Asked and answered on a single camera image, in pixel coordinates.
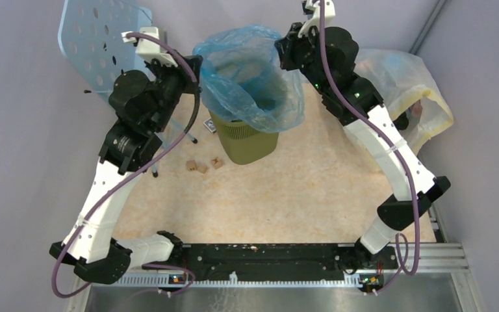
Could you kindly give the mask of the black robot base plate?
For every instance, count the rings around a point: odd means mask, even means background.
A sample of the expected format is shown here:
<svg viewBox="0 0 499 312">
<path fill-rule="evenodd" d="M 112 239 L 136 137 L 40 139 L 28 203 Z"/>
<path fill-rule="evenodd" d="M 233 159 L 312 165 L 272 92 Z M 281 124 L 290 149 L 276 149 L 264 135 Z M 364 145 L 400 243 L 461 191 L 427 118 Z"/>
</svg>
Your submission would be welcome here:
<svg viewBox="0 0 499 312">
<path fill-rule="evenodd" d="M 340 281 L 362 271 L 398 269 L 393 247 L 375 255 L 353 244 L 191 244 L 165 265 L 192 271 L 197 281 Z"/>
</svg>

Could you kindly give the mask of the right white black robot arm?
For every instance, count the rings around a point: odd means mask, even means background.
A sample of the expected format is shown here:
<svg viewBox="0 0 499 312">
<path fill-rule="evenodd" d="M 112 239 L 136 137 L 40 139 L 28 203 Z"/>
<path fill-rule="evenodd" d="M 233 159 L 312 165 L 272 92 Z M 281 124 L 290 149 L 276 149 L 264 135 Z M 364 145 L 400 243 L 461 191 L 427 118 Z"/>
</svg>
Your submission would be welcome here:
<svg viewBox="0 0 499 312">
<path fill-rule="evenodd" d="M 375 86 L 355 72 L 359 46 L 340 27 L 306 29 L 296 22 L 275 41 L 280 67 L 298 70 L 321 95 L 322 103 L 343 129 L 361 143 L 385 174 L 392 195 L 378 208 L 377 217 L 357 240 L 348 256 L 352 269 L 372 268 L 392 239 L 426 213 L 451 186 L 421 165 Z"/>
</svg>

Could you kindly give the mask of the blue plastic trash bag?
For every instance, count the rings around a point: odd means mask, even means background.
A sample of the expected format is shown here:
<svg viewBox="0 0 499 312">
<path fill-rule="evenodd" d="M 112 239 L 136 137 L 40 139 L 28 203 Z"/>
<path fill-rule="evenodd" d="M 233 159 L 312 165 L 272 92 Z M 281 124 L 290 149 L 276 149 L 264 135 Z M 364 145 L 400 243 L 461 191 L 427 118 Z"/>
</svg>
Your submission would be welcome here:
<svg viewBox="0 0 499 312">
<path fill-rule="evenodd" d="M 201 101 L 227 122 L 242 121 L 258 131 L 279 133 L 305 119 L 301 75 L 280 67 L 274 46 L 280 33 L 253 24 L 222 31 L 198 43 L 203 58 Z"/>
</svg>

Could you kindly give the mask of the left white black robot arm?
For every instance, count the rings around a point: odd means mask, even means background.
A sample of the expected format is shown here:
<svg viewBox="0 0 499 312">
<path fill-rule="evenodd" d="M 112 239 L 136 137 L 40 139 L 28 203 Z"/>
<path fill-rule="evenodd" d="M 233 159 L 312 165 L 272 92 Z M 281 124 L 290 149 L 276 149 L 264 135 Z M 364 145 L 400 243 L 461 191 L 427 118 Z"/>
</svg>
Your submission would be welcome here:
<svg viewBox="0 0 499 312">
<path fill-rule="evenodd" d="M 193 110 L 199 110 L 201 63 L 200 56 L 183 57 L 176 65 L 151 60 L 146 71 L 125 71 L 113 82 L 108 101 L 117 120 L 99 150 L 93 185 L 70 233 L 49 250 L 83 281 L 112 284 L 147 263 L 180 265 L 181 240 L 172 233 L 142 239 L 115 239 L 113 233 L 142 174 L 173 148 L 173 143 L 162 145 L 159 133 L 181 97 L 193 95 Z"/>
</svg>

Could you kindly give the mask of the green ribbed trash bin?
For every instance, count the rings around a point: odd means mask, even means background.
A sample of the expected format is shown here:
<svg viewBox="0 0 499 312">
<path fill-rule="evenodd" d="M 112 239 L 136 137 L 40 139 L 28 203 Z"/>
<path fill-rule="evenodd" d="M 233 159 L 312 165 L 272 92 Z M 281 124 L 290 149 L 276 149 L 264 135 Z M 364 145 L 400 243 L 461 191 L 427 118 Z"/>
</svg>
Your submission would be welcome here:
<svg viewBox="0 0 499 312">
<path fill-rule="evenodd" d="M 279 133 L 264 133 L 241 120 L 227 122 L 209 113 L 220 143 L 233 163 L 250 164 L 275 151 Z"/>
</svg>

